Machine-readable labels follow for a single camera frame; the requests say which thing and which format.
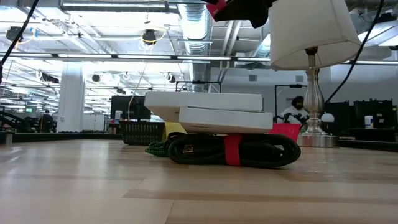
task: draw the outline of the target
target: lamp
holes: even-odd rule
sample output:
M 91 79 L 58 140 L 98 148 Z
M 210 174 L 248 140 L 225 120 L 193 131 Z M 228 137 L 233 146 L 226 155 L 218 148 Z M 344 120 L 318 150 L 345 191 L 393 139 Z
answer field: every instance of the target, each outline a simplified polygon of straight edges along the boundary
M 271 68 L 307 71 L 304 107 L 310 119 L 298 143 L 336 147 L 338 137 L 320 128 L 325 102 L 318 75 L 320 68 L 354 57 L 361 46 L 347 5 L 344 0 L 278 0 L 270 10 Z

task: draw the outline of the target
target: red velcro strap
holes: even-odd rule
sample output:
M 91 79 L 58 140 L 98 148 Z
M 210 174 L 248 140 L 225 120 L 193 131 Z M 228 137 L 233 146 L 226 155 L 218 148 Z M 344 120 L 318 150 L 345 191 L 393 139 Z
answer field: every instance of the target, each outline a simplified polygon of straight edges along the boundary
M 233 134 L 224 137 L 225 158 L 229 166 L 240 166 L 239 143 L 241 143 L 242 135 Z

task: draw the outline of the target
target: green cable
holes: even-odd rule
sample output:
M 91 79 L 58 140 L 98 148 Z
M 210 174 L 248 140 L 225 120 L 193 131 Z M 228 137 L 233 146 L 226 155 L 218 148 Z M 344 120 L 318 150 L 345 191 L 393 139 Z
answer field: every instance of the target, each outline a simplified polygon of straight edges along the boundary
M 168 157 L 167 151 L 164 150 L 163 144 L 163 142 L 152 142 L 149 144 L 149 147 L 145 149 L 145 152 L 157 157 Z

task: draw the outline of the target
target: yellow object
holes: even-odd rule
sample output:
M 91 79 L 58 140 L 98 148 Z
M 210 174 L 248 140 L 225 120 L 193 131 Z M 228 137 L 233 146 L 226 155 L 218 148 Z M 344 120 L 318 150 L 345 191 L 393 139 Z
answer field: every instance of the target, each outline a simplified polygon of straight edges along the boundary
M 164 134 L 163 134 L 163 138 L 162 141 L 166 141 L 167 140 L 167 136 L 170 133 L 173 132 L 180 132 L 180 133 L 187 133 L 181 126 L 180 123 L 176 123 L 176 122 L 165 122 L 165 130 L 164 130 Z

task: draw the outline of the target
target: coiled black cable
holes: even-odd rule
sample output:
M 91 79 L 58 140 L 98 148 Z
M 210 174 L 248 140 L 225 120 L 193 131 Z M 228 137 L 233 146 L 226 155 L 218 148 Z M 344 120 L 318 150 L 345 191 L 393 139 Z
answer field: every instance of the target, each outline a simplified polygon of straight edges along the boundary
M 172 133 L 165 143 L 169 157 L 179 164 L 227 165 L 224 138 L 208 134 Z M 276 134 L 244 134 L 239 144 L 240 164 L 244 167 L 272 168 L 295 162 L 300 147 L 288 137 Z

